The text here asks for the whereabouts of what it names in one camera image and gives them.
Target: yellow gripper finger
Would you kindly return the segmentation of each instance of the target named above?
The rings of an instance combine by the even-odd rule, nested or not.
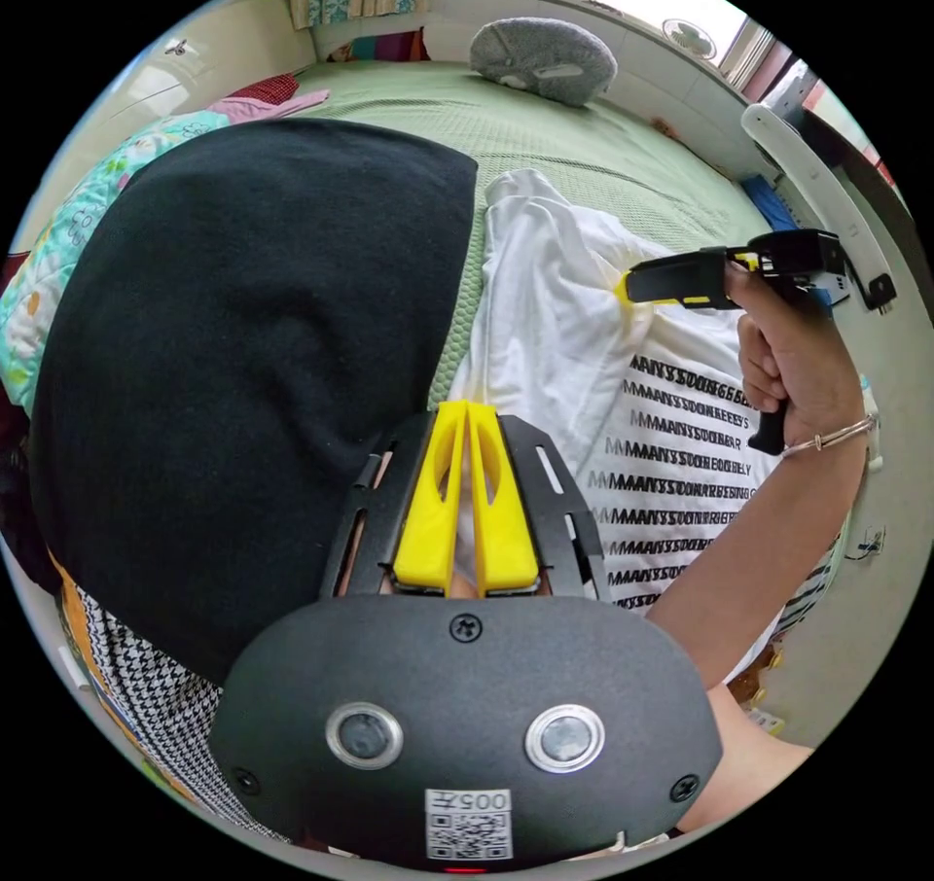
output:
[[[469,405],[467,423],[478,592],[530,589],[538,560],[496,410]]]
[[[401,588],[450,595],[466,420],[466,402],[442,402],[438,408],[393,562],[395,582]]]

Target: screw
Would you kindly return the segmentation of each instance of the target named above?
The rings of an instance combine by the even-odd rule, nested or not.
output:
[[[256,775],[251,774],[246,768],[235,767],[233,778],[247,796],[256,796],[260,792],[260,782],[256,779]]]
[[[484,631],[483,623],[469,613],[454,616],[450,623],[450,636],[463,645],[476,641]]]
[[[687,774],[671,788],[671,799],[675,803],[683,803],[685,800],[691,799],[691,797],[698,792],[698,787],[700,785],[700,777],[696,774]]]

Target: hand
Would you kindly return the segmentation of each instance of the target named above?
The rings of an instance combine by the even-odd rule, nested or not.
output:
[[[727,264],[726,290],[739,319],[739,365],[749,403],[776,411],[788,400],[785,443],[813,440],[865,417],[859,374],[822,308],[792,306],[756,274]]]

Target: camera lens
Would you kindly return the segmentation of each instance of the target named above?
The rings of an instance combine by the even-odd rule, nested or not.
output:
[[[338,738],[351,755],[366,761],[384,755],[389,747],[385,725],[370,713],[348,716],[338,729]]]
[[[586,722],[575,716],[562,716],[542,731],[542,751],[552,761],[565,763],[584,755],[592,740]]]
[[[402,754],[402,727],[373,703],[336,709],[325,726],[325,739],[336,758],[364,770],[387,767]]]
[[[604,740],[603,722],[593,710],[555,706],[528,727],[525,753],[543,771],[569,774],[587,767],[603,750]]]

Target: finger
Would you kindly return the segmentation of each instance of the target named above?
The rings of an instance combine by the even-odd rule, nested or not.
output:
[[[773,352],[793,350],[800,342],[801,313],[776,294],[762,275],[727,262],[724,287],[730,300],[756,322]]]
[[[762,336],[762,331],[756,326],[755,321],[748,314],[743,314],[739,318],[736,329],[739,334],[740,354],[753,360],[772,378],[778,378],[780,373],[778,363],[772,355],[772,348],[766,343],[766,338]]]
[[[775,396],[767,395],[761,389],[756,388],[755,385],[750,385],[748,382],[742,383],[742,391],[746,396],[746,400],[757,411],[768,411],[769,413],[778,411],[778,399]]]
[[[739,369],[745,382],[757,388],[764,395],[776,399],[785,398],[787,392],[780,378],[772,378],[761,366],[748,356],[739,357]]]

